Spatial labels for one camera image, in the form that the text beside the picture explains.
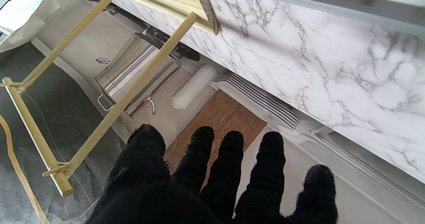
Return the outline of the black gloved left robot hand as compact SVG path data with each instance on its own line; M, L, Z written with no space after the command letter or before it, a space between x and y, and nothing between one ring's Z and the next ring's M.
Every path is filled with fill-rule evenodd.
M335 224L336 186L325 165L312 166L296 209L280 214L286 158L280 133L266 133L246 191L236 201L243 159L243 135L227 133L211 166L211 127L192 134L186 153L171 174L164 160L165 141L155 127L141 125L116 160L105 190L87 224Z

